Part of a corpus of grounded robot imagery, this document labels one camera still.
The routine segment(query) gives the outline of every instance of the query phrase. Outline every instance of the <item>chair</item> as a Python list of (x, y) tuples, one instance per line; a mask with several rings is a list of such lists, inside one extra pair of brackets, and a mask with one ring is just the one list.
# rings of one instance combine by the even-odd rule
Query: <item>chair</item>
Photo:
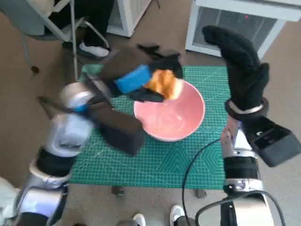
[(3, 12), (11, 21), (12, 25), (21, 31), (23, 40), (25, 59), (33, 73), (38, 73), (39, 69), (34, 66), (29, 57), (26, 44), (26, 36), (37, 40), (61, 40), (64, 42), (72, 41), (74, 75), (78, 80), (77, 50), (75, 31), (78, 26), (85, 23), (101, 38), (106, 47), (109, 48), (108, 41), (88, 22), (85, 18), (75, 20), (74, 0), (61, 0), (53, 9), (53, 12), (61, 11), (67, 4), (71, 7), (71, 25), (59, 29), (51, 20), (48, 19), (39, 9), (28, 0), (0, 0), (0, 11)]

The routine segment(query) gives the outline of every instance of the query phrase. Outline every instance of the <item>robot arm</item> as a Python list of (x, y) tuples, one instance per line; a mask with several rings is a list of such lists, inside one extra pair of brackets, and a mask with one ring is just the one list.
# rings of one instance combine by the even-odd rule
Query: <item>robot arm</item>
[(110, 145), (130, 155), (137, 153), (144, 141), (142, 124), (133, 116), (115, 111), (110, 98), (126, 94), (133, 100), (162, 102), (160, 94), (142, 85), (156, 69), (171, 69), (182, 78), (178, 57), (177, 52), (162, 51), (153, 44), (126, 48), (105, 64), (98, 78), (86, 74), (84, 83), (64, 88), (64, 106), (60, 109), (66, 112), (51, 120), (46, 145), (30, 164), (29, 175), (16, 199), (15, 225), (53, 225), (61, 218), (71, 168), (93, 128)]
[[(228, 69), (231, 98), (225, 102), (229, 116), (221, 135), (226, 199), (264, 191), (256, 156), (274, 167), (299, 154), (301, 145), (290, 130), (265, 117), (269, 104), (262, 95), (269, 80), (269, 65), (260, 63), (251, 42), (214, 26), (204, 27), (203, 34), (207, 43), (221, 50)], [(253, 194), (222, 204), (221, 225), (274, 226), (265, 195)]]

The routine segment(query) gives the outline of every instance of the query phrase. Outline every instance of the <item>black knit glove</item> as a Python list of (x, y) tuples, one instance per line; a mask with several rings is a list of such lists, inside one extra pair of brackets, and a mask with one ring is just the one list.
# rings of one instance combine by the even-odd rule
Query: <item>black knit glove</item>
[(252, 43), (216, 26), (204, 27), (203, 34), (208, 44), (220, 49), (226, 62), (231, 101), (242, 111), (259, 106), (269, 81), (269, 65), (260, 63)]
[(119, 50), (110, 60), (108, 60), (100, 73), (98, 78), (103, 81), (109, 88), (112, 97), (118, 97), (126, 94), (132, 100), (137, 101), (152, 101), (163, 102), (163, 95), (146, 89), (143, 85), (140, 85), (135, 90), (125, 93), (116, 81), (123, 79), (129, 73), (136, 71), (141, 67), (141, 70), (136, 73), (136, 78), (131, 81), (123, 83), (125, 89), (127, 85), (142, 79), (144, 84), (148, 81), (145, 80), (145, 70), (152, 73), (157, 69), (170, 69), (174, 72), (177, 78), (183, 78), (182, 66), (179, 63), (179, 53), (174, 50), (162, 51), (156, 44), (143, 44), (137, 45), (137, 47), (127, 47)]

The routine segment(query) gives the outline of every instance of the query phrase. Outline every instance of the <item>shoe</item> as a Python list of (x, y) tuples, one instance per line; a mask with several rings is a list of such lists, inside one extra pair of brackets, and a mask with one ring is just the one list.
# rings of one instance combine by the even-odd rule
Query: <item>shoe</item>
[(146, 221), (141, 213), (137, 213), (134, 217), (133, 220), (137, 222), (138, 226), (146, 226)]
[(106, 57), (109, 54), (109, 51), (105, 48), (100, 46), (86, 46), (84, 42), (79, 45), (79, 48), (96, 57)]
[(174, 222), (179, 218), (185, 216), (184, 210), (179, 205), (174, 205), (170, 210), (169, 222), (170, 226), (174, 226)]

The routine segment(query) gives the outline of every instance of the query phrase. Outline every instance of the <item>white appliance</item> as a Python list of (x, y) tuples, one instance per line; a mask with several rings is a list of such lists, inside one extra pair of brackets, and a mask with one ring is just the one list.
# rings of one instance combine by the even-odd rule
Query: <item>white appliance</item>
[(151, 0), (116, 0), (107, 32), (131, 37)]
[(294, 1), (192, 0), (185, 48), (221, 56), (218, 48), (206, 44), (202, 34), (204, 26), (216, 25), (244, 35), (262, 58), (286, 21), (300, 20), (301, 8), (292, 5)]

